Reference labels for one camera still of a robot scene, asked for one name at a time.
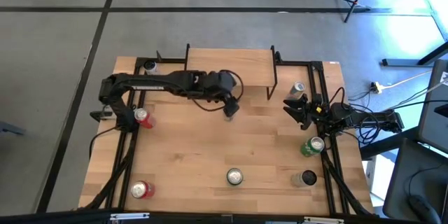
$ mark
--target red soda can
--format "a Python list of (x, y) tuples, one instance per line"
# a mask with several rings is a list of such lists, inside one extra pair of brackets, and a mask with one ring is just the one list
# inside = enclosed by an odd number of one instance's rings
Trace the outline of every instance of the red soda can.
[(138, 108), (134, 111), (134, 117), (141, 126), (152, 129), (155, 126), (155, 119), (144, 108)]
[(136, 199), (148, 199), (155, 193), (155, 186), (145, 181), (137, 181), (132, 185), (131, 195)]

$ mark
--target wooden platform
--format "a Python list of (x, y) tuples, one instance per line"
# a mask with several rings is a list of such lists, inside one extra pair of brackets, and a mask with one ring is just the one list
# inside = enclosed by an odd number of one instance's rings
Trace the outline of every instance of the wooden platform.
[[(135, 57), (119, 57), (114, 72), (131, 73), (135, 60)], [(183, 64), (160, 64), (162, 73), (181, 69)], [(324, 69), (332, 96), (344, 85), (340, 66), (325, 62)], [(234, 70), (245, 76), (244, 68)], [(223, 112), (202, 111), (185, 98), (167, 92), (147, 92), (145, 108), (153, 113), (157, 125), (154, 129), (139, 131), (130, 183), (150, 181), (155, 184), (156, 192), (152, 199), (134, 199), (128, 193), (125, 209), (328, 215), (320, 156), (306, 158), (299, 151), (304, 141), (316, 136), (316, 128), (312, 125), (307, 131), (300, 130), (282, 109), (282, 101), (295, 81), (305, 83), (309, 95), (307, 69), (278, 66), (277, 75), (278, 85), (269, 101), (265, 89), (245, 88), (240, 110), (232, 122), (224, 121)], [(234, 90), (235, 95), (238, 93), (239, 88)], [(209, 108), (217, 105), (202, 104)], [(114, 125), (115, 121), (101, 122), (99, 132)], [(80, 206), (89, 203), (109, 178), (119, 134), (109, 132), (96, 140)], [(338, 137), (338, 144), (346, 183), (363, 206), (373, 211), (358, 143), (344, 135)], [(244, 174), (243, 183), (237, 187), (228, 185), (225, 179), (227, 170), (233, 167)], [(317, 184), (310, 188), (292, 186), (291, 175), (305, 169), (318, 174)], [(333, 188), (337, 209), (341, 211), (335, 183)], [(119, 191), (115, 191), (114, 206)]]
[(274, 62), (271, 50), (190, 48), (187, 70), (231, 70), (245, 86), (272, 87)]

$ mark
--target can lid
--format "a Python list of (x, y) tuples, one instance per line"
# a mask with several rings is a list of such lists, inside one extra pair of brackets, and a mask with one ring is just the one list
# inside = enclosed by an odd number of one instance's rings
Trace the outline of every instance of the can lid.
[(144, 120), (148, 116), (148, 112), (144, 108), (138, 108), (134, 110), (134, 117), (137, 120)]
[(302, 173), (302, 180), (308, 186), (312, 186), (317, 181), (317, 175), (314, 173), (314, 171), (306, 170)]
[(303, 90), (305, 90), (305, 84), (298, 81), (298, 82), (294, 83), (294, 88), (298, 91), (303, 91)]
[(155, 63), (154, 61), (152, 61), (152, 60), (148, 60), (148, 61), (146, 61), (146, 62), (143, 64), (143, 67), (144, 67), (146, 70), (154, 69), (155, 66), (156, 66), (156, 63)]
[(316, 150), (320, 151), (323, 150), (325, 142), (322, 140), (322, 138), (315, 136), (311, 139), (311, 146), (313, 146), (313, 148), (315, 148)]
[(238, 168), (231, 168), (227, 172), (227, 181), (230, 184), (237, 186), (243, 181), (243, 173)]
[(143, 181), (137, 181), (131, 188), (131, 194), (135, 198), (141, 198), (146, 193), (146, 184)]

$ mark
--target green soda can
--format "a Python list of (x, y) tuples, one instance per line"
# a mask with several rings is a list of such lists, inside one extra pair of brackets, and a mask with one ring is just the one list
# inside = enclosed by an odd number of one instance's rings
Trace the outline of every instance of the green soda can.
[(322, 138), (315, 136), (302, 144), (302, 147), (300, 147), (300, 152), (308, 158), (319, 154), (324, 147), (325, 142)]

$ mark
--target wooden shelf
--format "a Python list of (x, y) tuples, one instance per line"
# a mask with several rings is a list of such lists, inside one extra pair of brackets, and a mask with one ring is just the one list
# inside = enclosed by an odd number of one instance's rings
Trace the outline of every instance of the wooden shelf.
[(187, 70), (237, 73), (245, 86), (273, 87), (274, 59), (271, 50), (190, 48)]

